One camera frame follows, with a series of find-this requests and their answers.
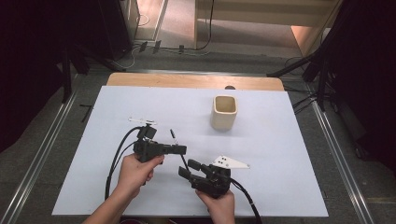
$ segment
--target metal frame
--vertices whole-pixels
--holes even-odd
[[[74,80],[74,91],[69,99],[60,106],[58,113],[51,123],[47,134],[41,143],[40,148],[38,149],[33,161],[26,172],[23,180],[18,185],[17,190],[12,197],[11,203],[9,204],[7,211],[5,212],[3,218],[1,219],[1,224],[12,224],[17,221],[20,212],[26,203],[27,198],[29,197],[30,192],[35,184],[35,181],[40,174],[41,169],[44,166],[44,163],[50,154],[53,143],[55,142],[59,131],[61,130],[64,120],[66,119],[70,108],[72,107],[75,99],[76,99],[76,91],[78,89],[78,85],[80,82],[80,76],[76,75]]]
[[[312,88],[310,88],[307,85],[307,88],[309,91],[312,91]],[[332,131],[332,126],[330,125],[329,119],[327,118],[326,112],[323,112],[320,109],[320,106],[317,104],[317,102],[314,102],[313,108],[315,111],[315,114],[317,115],[318,122],[323,130],[323,133],[326,137],[326,140],[329,144],[330,150],[332,152],[332,155],[334,157],[335,163],[337,165],[338,171],[340,172],[340,175],[344,181],[344,184],[346,186],[346,190],[348,192],[350,201],[352,201],[353,206],[355,207],[356,214],[361,221],[361,223],[365,224],[374,224],[374,219],[371,215],[371,212],[367,206],[367,203],[364,199],[364,196],[361,193],[361,189],[355,180],[354,175],[352,174],[352,171],[349,168],[349,165],[347,164],[347,160],[344,157],[344,154],[342,152],[342,149],[340,148],[337,138],[335,137],[334,132]]]

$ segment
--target white tabletop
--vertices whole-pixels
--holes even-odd
[[[210,126],[213,97],[236,97],[233,128],[218,132]],[[104,200],[108,171],[123,136],[149,119],[158,122],[155,141],[187,146],[187,159],[209,164],[219,155],[250,165],[232,170],[263,217],[327,217],[304,140],[284,91],[227,91],[183,88],[102,87],[81,138],[53,215],[90,215]],[[132,133],[125,142],[136,140]],[[167,155],[154,178],[124,215],[143,217],[208,216],[188,180],[177,174],[183,162]],[[118,180],[114,172],[111,190]],[[253,217],[246,196],[234,186],[235,215]]]

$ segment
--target black fabric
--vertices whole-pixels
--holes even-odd
[[[0,152],[15,143],[63,83],[59,33],[39,1],[0,6]]]
[[[352,10],[328,54],[333,86],[366,131],[357,143],[396,172],[396,5],[345,3]]]

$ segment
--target hand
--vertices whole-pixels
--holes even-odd
[[[214,199],[199,190],[196,190],[195,193],[204,202],[204,204],[206,204],[209,214],[212,217],[212,221],[215,224],[235,223],[235,199],[230,190],[217,199]]]
[[[126,192],[132,200],[139,194],[140,187],[154,176],[154,168],[163,162],[164,155],[155,157],[147,162],[140,162],[136,154],[126,156],[122,160],[119,182],[116,190]]]
[[[131,200],[139,194],[140,187],[153,177],[154,168],[163,162],[164,155],[141,163],[135,154],[122,160],[119,183],[111,195],[102,203],[84,224],[119,223],[122,213]]]

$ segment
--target white plastic piece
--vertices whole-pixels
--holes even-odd
[[[225,169],[250,169],[248,164],[236,161],[226,156],[219,156],[215,161],[213,161],[212,165]]]
[[[136,121],[139,123],[147,123],[147,124],[151,124],[151,125],[157,125],[157,122],[155,122],[154,120],[145,120],[145,119],[133,119],[132,117],[128,118],[129,121]]]

